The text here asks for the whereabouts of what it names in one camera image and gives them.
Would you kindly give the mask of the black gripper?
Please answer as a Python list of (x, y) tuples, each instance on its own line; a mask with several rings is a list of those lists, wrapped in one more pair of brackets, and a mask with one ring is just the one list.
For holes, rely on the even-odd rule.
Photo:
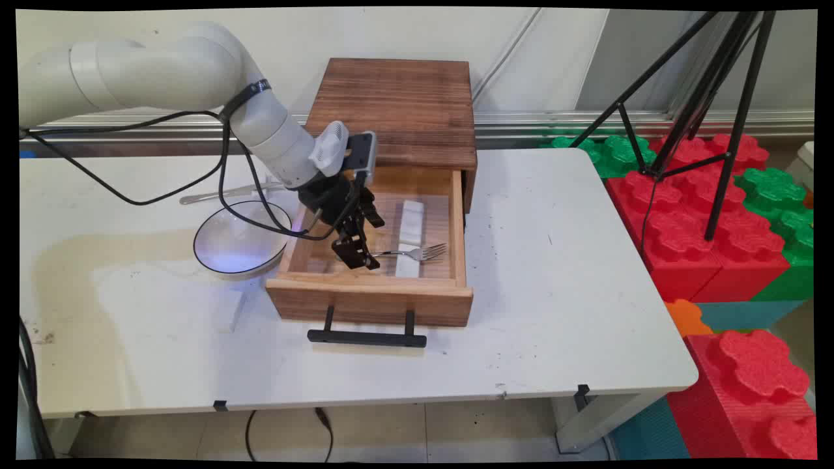
[[(351, 270), (379, 269), (378, 260), (367, 246), (364, 223), (367, 221), (373, 228), (379, 228), (385, 222), (375, 207), (375, 196), (369, 188), (360, 187), (355, 179), (347, 179), (340, 173), (305, 185), (298, 191), (298, 198), (311, 212), (321, 211), (319, 219), (325, 225), (336, 227), (338, 237), (331, 243), (331, 248), (346, 267)], [(363, 218), (355, 218), (356, 210)]]

